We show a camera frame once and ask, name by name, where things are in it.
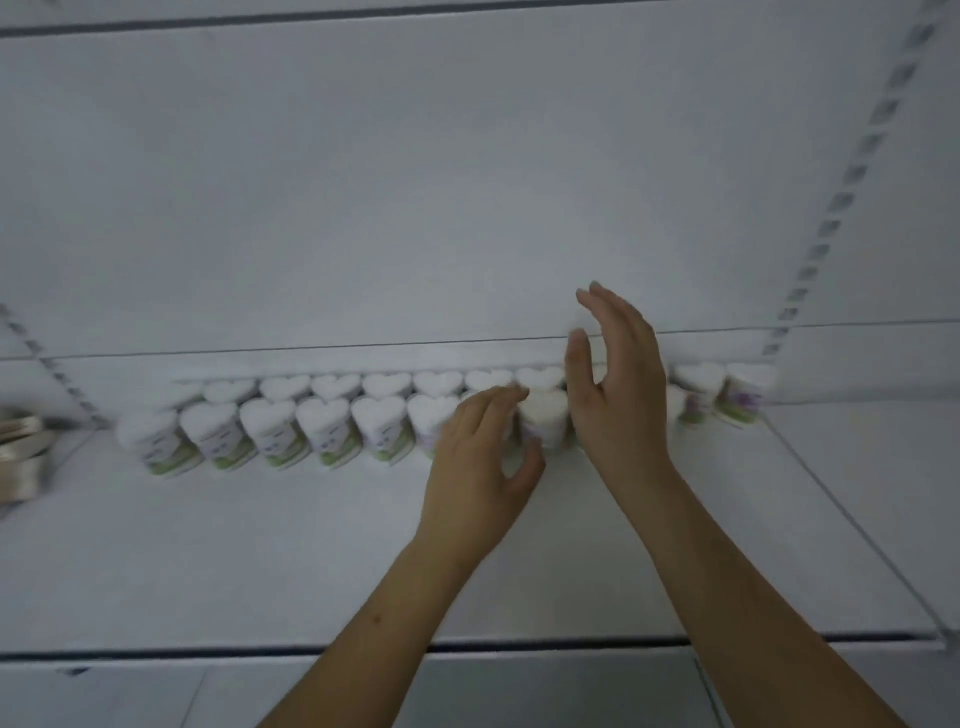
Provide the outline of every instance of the hand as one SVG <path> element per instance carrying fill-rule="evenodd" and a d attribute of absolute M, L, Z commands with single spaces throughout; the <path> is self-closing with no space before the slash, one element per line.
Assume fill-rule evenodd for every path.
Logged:
<path fill-rule="evenodd" d="M 666 448 L 666 375 L 654 330 L 597 282 L 577 301 L 600 323 L 607 375 L 593 383 L 590 343 L 578 328 L 566 345 L 566 388 L 577 437 L 608 488 L 672 470 Z"/>
<path fill-rule="evenodd" d="M 461 402 L 437 445 L 414 541 L 465 579 L 510 530 L 543 475 L 537 441 L 513 477 L 501 465 L 503 430 L 527 394 L 494 387 Z"/>

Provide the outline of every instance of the forearm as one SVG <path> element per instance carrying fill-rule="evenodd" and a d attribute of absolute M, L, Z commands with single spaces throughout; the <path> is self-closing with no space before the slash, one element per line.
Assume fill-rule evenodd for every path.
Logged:
<path fill-rule="evenodd" d="M 387 728 L 469 571 L 416 541 L 261 728 Z"/>
<path fill-rule="evenodd" d="M 770 586 L 672 467 L 614 489 L 738 728 L 902 726 Z"/>

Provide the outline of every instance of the person's left hand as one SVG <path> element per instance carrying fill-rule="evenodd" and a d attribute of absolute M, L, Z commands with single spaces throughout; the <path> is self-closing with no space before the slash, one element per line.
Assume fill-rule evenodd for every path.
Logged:
<path fill-rule="evenodd" d="M 531 441 L 513 477 L 503 474 L 503 431 L 529 390 L 494 387 L 460 403 L 444 425 L 414 541 L 465 578 L 500 543 L 543 475 Z"/>

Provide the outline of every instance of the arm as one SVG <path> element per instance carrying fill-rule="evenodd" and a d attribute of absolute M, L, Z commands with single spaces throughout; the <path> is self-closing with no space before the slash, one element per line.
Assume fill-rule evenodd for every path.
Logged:
<path fill-rule="evenodd" d="M 531 444 L 501 469 L 501 436 L 526 392 L 497 387 L 461 403 L 444 427 L 417 534 L 323 656 L 260 728 L 388 728 L 453 599 L 523 510 L 543 473 Z"/>
<path fill-rule="evenodd" d="M 737 728 L 904 728 L 717 525 L 670 462 L 665 376 L 653 329 L 597 283 L 577 298 L 600 322 L 608 373 L 594 385 L 587 335 L 570 334 L 577 434 L 649 550 Z"/>

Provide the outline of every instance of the shelf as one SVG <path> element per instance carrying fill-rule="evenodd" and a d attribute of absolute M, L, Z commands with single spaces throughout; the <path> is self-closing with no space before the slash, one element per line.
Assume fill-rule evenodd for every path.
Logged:
<path fill-rule="evenodd" d="M 675 458 L 713 516 L 824 633 L 933 625 L 764 426 L 711 422 Z M 151 479 L 110 433 L 0 524 L 0 652 L 256 650 L 329 643 L 413 534 L 429 463 L 334 473 L 254 461 Z M 551 457 L 439 643 L 683 634 L 652 562 L 586 457 Z"/>
<path fill-rule="evenodd" d="M 960 629 L 960 400 L 784 406 L 770 420 L 947 626 Z"/>

